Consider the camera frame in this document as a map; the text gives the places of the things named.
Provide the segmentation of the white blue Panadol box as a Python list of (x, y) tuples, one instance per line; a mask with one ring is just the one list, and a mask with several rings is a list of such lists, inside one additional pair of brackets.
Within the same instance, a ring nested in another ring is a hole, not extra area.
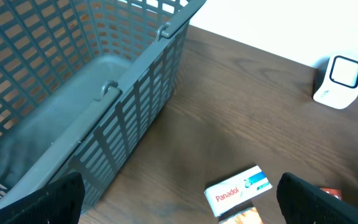
[(270, 189), (273, 185), (259, 166), (208, 187), (204, 194), (215, 217)]

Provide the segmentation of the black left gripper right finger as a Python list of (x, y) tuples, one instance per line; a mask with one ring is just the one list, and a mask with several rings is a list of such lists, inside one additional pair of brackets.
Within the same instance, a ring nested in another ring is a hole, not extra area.
[(287, 223), (358, 224), (358, 209), (290, 172), (277, 185), (277, 201)]

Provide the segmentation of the orange Top chocolate bar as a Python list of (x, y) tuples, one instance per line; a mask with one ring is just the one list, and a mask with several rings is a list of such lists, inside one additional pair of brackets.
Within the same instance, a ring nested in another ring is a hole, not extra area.
[(326, 187), (321, 187), (320, 188), (322, 191), (326, 192), (327, 194), (332, 195), (333, 197), (338, 198), (339, 200), (342, 200), (342, 192), (339, 189), (332, 189), (332, 188), (326, 188)]

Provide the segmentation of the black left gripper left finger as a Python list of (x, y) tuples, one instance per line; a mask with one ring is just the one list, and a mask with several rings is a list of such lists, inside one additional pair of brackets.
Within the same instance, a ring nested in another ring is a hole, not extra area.
[(79, 172), (72, 172), (0, 209), (0, 224), (77, 224), (85, 197)]

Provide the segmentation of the orange small box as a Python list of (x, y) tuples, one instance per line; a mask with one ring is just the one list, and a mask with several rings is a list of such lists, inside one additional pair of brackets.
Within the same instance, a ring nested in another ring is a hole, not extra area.
[(230, 217), (223, 218), (219, 224), (263, 224), (263, 221), (255, 207), (247, 208)]

